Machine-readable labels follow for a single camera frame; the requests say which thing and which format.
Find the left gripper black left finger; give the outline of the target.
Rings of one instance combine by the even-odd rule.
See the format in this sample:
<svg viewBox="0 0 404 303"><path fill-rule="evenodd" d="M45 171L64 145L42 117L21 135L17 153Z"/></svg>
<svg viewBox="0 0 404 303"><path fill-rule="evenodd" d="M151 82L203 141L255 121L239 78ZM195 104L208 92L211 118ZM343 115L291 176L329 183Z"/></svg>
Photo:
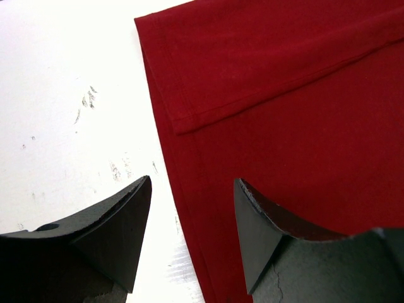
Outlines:
<svg viewBox="0 0 404 303"><path fill-rule="evenodd" d="M2 234L1 301L125 302L151 196L151 179L143 176L66 218Z"/></svg>

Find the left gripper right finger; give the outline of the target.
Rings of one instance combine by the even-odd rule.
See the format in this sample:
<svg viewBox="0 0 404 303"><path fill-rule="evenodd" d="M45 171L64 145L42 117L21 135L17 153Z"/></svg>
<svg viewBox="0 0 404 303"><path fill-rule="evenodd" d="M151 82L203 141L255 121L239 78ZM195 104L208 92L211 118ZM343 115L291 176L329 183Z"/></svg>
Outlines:
<svg viewBox="0 0 404 303"><path fill-rule="evenodd" d="M255 302L402 302L403 230L343 235L304 220L243 179L234 206Z"/></svg>

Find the red t-shirt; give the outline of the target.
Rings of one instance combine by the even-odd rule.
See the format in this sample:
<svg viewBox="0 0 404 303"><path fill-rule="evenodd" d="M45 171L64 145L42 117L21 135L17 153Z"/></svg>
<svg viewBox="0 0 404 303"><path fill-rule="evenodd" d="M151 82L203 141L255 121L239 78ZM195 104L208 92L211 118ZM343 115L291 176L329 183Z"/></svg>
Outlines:
<svg viewBox="0 0 404 303"><path fill-rule="evenodd" d="M205 301L251 301L235 179L343 234L403 226L402 1L191 1L134 22Z"/></svg>

